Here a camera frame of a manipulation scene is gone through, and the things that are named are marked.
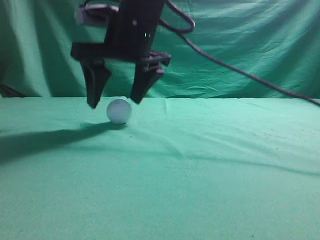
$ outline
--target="ping pong ball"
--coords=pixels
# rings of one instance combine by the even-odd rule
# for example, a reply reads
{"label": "ping pong ball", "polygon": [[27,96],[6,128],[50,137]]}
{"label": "ping pong ball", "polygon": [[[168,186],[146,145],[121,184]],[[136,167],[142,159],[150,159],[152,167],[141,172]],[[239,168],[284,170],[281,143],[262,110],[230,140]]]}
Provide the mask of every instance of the ping pong ball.
{"label": "ping pong ball", "polygon": [[106,115],[113,124],[126,124],[131,115],[131,106],[126,100],[116,99],[109,103]]}

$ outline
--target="black cable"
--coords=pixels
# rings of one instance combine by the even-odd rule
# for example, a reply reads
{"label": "black cable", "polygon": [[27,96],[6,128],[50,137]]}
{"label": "black cable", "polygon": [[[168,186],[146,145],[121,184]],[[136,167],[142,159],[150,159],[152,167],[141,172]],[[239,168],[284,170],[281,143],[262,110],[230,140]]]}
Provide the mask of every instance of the black cable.
{"label": "black cable", "polygon": [[[178,8],[177,8],[176,10],[174,10],[174,11],[175,11],[175,12],[176,12],[176,11],[179,11],[180,13],[182,13],[182,11],[179,10]],[[197,53],[199,53],[199,54],[202,55],[203,57],[207,58],[207,59],[210,60],[211,62],[214,62],[215,64],[218,64],[218,65],[220,65],[220,66],[226,67],[226,68],[228,68],[228,69],[230,69],[230,70],[232,70],[232,71],[234,71],[234,72],[237,72],[237,73],[239,73],[239,74],[241,74],[241,75],[244,75],[244,76],[246,76],[246,77],[248,77],[248,78],[250,78],[250,79],[252,79],[252,80],[255,80],[255,81],[257,81],[257,82],[259,82],[259,83],[261,83],[261,84],[263,84],[263,85],[265,85],[265,86],[267,86],[267,87],[269,87],[269,88],[271,88],[271,89],[274,89],[274,90],[276,90],[276,91],[278,91],[278,92],[280,92],[280,93],[282,93],[282,94],[285,94],[285,95],[290,96],[290,97],[293,97],[293,98],[304,99],[304,100],[306,100],[306,101],[308,101],[308,102],[310,102],[310,103],[313,103],[313,104],[317,105],[318,107],[320,107],[320,102],[318,102],[318,101],[316,101],[316,100],[314,100],[314,99],[312,99],[312,98],[309,98],[309,97],[304,96],[304,95],[297,94],[297,93],[292,92],[292,91],[287,91],[287,90],[285,90],[285,89],[283,89],[283,88],[281,88],[281,87],[279,87],[279,86],[277,86],[277,85],[275,85],[275,84],[273,84],[273,83],[271,83],[271,82],[269,82],[269,81],[266,81],[266,80],[264,80],[264,79],[262,79],[262,78],[260,78],[260,77],[257,77],[257,76],[255,76],[255,75],[253,75],[253,74],[247,73],[247,72],[245,72],[245,71],[243,71],[243,70],[241,70],[241,69],[239,69],[239,68],[237,68],[237,67],[235,67],[235,66],[232,66],[232,65],[230,65],[230,64],[224,63],[223,61],[215,58],[214,56],[211,56],[211,55],[205,53],[204,51],[202,51],[197,45],[195,45],[192,41],[190,41],[188,38],[186,38],[186,37],[184,36],[184,33],[181,32],[179,29],[178,29],[178,30],[174,30],[173,27],[167,27],[166,25],[163,25],[163,24],[161,24],[161,25],[162,25],[163,27],[167,28],[168,30],[174,32],[175,34],[177,34],[177,35],[178,35],[180,38],[182,38],[193,50],[195,50]]]}
{"label": "black cable", "polygon": [[166,29],[169,29],[170,31],[173,32],[177,32],[177,33],[181,33],[181,34],[188,34],[194,31],[196,23],[195,21],[187,16],[186,14],[184,14],[183,11],[181,11],[179,8],[177,8],[176,5],[174,5],[173,3],[171,3],[169,0],[165,0],[165,4],[172,10],[174,11],[177,15],[179,15],[181,18],[183,18],[187,23],[190,24],[189,28],[186,29],[179,29],[179,28],[175,28],[171,25],[169,25],[165,20],[160,19],[159,20],[159,24],[163,27],[165,27]]}

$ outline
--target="black robotic arm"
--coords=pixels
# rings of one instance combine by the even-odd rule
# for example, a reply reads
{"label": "black robotic arm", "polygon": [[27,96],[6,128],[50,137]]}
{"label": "black robotic arm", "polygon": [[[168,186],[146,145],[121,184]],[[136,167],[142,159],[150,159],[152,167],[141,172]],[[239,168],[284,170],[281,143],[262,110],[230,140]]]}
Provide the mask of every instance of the black robotic arm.
{"label": "black robotic arm", "polygon": [[122,0],[119,7],[106,4],[81,5],[76,10],[79,24],[107,28],[104,42],[73,42],[71,56],[80,62],[86,85],[87,103],[98,105],[112,75],[106,59],[135,63],[130,98],[139,104],[153,84],[164,75],[168,53],[151,50],[166,0]]}

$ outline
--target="green backdrop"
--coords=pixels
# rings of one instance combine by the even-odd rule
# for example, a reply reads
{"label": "green backdrop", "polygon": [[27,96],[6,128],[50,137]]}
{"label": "green backdrop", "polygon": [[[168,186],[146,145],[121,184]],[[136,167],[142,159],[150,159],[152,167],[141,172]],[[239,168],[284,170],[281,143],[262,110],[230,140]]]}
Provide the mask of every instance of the green backdrop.
{"label": "green backdrop", "polygon": [[[80,0],[1,0],[0,91],[4,97],[82,97],[83,73],[70,57],[73,41],[103,41],[105,30],[76,24]],[[319,0],[174,0],[196,21],[189,34],[199,47],[226,63],[287,90],[320,97]],[[168,8],[163,18],[183,20]],[[158,28],[153,48],[172,54],[165,76],[148,97],[282,97],[197,55]],[[105,96],[129,96],[134,66],[107,62],[112,79]]]}

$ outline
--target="table surface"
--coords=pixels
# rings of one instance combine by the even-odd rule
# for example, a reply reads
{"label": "table surface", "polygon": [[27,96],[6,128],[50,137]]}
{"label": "table surface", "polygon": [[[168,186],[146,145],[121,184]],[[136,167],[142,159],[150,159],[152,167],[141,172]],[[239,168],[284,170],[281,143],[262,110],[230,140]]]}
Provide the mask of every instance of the table surface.
{"label": "table surface", "polygon": [[320,108],[112,99],[0,99],[0,239],[319,239]]}

